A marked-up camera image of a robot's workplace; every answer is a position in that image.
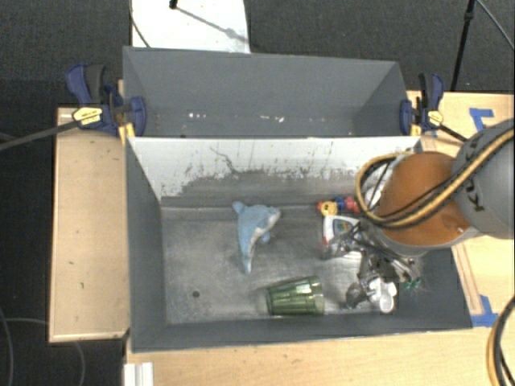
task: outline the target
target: blue tape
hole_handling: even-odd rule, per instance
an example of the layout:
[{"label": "blue tape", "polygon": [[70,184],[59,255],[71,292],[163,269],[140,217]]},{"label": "blue tape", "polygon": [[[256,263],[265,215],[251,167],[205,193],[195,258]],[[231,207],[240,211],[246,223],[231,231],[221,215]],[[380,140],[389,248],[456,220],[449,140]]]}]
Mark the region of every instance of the blue tape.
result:
[{"label": "blue tape", "polygon": [[478,132],[484,129],[483,121],[481,118],[493,117],[493,110],[491,109],[469,109],[469,113],[472,117],[472,120],[474,121],[474,124],[476,125]]},{"label": "blue tape", "polygon": [[492,307],[490,306],[490,301],[486,296],[480,294],[481,304],[483,305],[483,314],[479,314],[476,316],[471,316],[472,325],[474,327],[483,326],[483,327],[492,327],[499,317],[498,313],[492,313]]}]

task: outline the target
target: wooden table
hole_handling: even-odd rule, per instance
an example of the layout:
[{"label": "wooden table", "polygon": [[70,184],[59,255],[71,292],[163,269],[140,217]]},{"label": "wooden table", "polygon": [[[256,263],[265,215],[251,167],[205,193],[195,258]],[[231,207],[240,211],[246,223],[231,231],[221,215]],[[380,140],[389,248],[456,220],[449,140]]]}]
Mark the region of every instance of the wooden table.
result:
[{"label": "wooden table", "polygon": [[[417,92],[409,92],[414,99]],[[446,93],[445,124],[464,136],[476,132],[469,108],[491,109],[485,125],[513,116],[513,96]],[[70,120],[59,110],[59,123]],[[455,154],[459,143],[438,133],[424,147]],[[124,162],[119,140],[71,130],[57,138],[49,339],[113,339],[130,325],[125,240]],[[513,295],[513,241],[481,237],[454,248],[469,307],[477,293],[499,312]],[[477,327],[379,338],[340,339],[259,347],[164,351],[133,355],[152,362],[154,384],[489,384],[485,348],[489,329]],[[515,329],[505,330],[505,355],[515,368]]]}]

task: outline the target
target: green glass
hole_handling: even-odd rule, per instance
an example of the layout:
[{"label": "green glass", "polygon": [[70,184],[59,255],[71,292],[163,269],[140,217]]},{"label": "green glass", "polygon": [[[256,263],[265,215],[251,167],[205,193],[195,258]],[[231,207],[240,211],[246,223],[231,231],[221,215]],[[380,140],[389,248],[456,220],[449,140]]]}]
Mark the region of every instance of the green glass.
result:
[{"label": "green glass", "polygon": [[266,292],[270,314],[323,314],[325,302],[317,276],[283,281]]}]

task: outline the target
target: white paper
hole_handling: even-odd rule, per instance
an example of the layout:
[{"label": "white paper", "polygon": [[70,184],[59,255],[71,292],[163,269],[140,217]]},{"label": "white paper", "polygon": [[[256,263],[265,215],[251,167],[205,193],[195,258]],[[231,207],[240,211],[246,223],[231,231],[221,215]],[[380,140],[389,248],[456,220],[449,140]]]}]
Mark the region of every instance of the white paper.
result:
[{"label": "white paper", "polygon": [[[250,53],[243,0],[133,0],[133,17],[151,47]],[[145,47],[132,27],[132,45]]]}]

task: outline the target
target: blue toy dolphin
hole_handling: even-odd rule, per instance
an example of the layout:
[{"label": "blue toy dolphin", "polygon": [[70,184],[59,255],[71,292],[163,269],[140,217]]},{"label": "blue toy dolphin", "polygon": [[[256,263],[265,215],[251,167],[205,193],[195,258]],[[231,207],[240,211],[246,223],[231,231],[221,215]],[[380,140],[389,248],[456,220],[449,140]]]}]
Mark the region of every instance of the blue toy dolphin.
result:
[{"label": "blue toy dolphin", "polygon": [[238,214],[238,240],[243,269],[245,273],[250,273],[256,241],[261,238],[263,243],[268,243],[270,229],[281,217],[281,212],[275,207],[262,204],[245,206],[242,202],[234,202],[233,209]]}]

